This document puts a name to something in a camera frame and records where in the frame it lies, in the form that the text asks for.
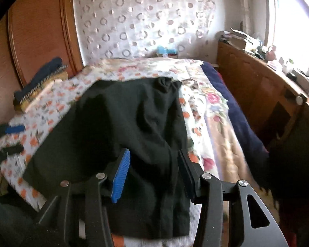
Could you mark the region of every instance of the white wall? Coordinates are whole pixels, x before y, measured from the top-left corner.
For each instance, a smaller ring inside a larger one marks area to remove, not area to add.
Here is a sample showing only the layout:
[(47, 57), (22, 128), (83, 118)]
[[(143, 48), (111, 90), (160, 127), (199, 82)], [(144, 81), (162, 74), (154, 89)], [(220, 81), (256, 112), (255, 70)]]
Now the white wall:
[(253, 21), (254, 37), (259, 37), (262, 41), (264, 41), (267, 23), (266, 0), (252, 0), (250, 11)]
[(215, 17), (210, 27), (209, 36), (212, 40), (208, 41), (211, 45), (212, 52), (208, 53), (208, 57), (204, 57), (205, 61), (211, 63), (217, 62), (218, 53), (218, 32), (222, 30), (240, 29), (242, 21), (240, 0), (213, 0), (216, 4)]
[(242, 21), (240, 0), (213, 0), (216, 4), (214, 20), (209, 28), (208, 45), (211, 49), (208, 57), (201, 57), (205, 61), (216, 63), (218, 51), (218, 32), (222, 30), (240, 29)]

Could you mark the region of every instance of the drawer knob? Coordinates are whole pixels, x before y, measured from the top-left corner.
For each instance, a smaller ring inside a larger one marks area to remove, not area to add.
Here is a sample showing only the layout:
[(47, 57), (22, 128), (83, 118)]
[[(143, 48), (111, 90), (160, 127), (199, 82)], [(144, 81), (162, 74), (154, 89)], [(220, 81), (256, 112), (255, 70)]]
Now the drawer knob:
[(295, 102), (296, 102), (299, 106), (301, 106), (301, 105), (303, 104), (303, 98), (300, 97), (300, 96), (297, 96), (297, 97), (295, 98)]

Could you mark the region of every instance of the metal screw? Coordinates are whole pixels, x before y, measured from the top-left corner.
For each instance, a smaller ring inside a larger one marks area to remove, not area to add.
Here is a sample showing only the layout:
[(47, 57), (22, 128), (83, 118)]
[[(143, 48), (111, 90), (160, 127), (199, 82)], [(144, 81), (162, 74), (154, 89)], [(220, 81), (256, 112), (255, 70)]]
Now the metal screw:
[(212, 178), (212, 175), (210, 173), (203, 173), (203, 179), (211, 179)]
[(70, 183), (69, 183), (69, 181), (67, 181), (67, 180), (63, 180), (63, 181), (60, 183), (61, 187), (63, 187), (63, 188), (67, 187), (69, 184), (70, 184)]
[(96, 178), (97, 178), (97, 179), (103, 179), (103, 178), (105, 178), (105, 173), (99, 172), (99, 173), (96, 175)]
[(238, 181), (239, 185), (241, 185), (242, 187), (246, 187), (248, 185), (247, 181), (246, 180), (239, 180)]

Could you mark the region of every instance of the floral bedspread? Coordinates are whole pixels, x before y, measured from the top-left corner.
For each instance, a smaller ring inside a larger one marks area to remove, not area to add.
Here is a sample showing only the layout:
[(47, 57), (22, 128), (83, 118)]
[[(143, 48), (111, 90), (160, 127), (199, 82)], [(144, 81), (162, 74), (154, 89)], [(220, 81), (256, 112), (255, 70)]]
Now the floral bedspread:
[(87, 88), (97, 80), (125, 81), (165, 76), (183, 83), (179, 100), (185, 118), (190, 159), (198, 162), (204, 171), (219, 177), (205, 119), (220, 124), (226, 122), (228, 106), (203, 73), (202, 63), (172, 58), (107, 59), (85, 67), (72, 79), (55, 83), (26, 114), (16, 115), (10, 121), (11, 125), (24, 124), (26, 129), (19, 134), (3, 136), (0, 149), (20, 142), (24, 151), (9, 156), (1, 164), (3, 175), (23, 199), (39, 210), (46, 200), (23, 180), (22, 175), (38, 147)]

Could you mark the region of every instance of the pink flower pattern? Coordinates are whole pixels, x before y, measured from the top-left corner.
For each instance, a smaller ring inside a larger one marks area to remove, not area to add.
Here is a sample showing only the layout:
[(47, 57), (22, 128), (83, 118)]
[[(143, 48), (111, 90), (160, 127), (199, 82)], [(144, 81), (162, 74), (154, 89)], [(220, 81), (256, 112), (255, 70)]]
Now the pink flower pattern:
[(213, 120), (216, 121), (216, 122), (220, 122), (220, 121), (221, 121), (219, 115), (215, 115), (215, 116), (213, 117)]
[(203, 163), (205, 171), (210, 171), (215, 166), (215, 161), (213, 161), (211, 158), (203, 158)]
[(207, 94), (207, 100), (211, 103), (211, 104), (217, 104), (220, 102), (220, 97), (217, 94)]

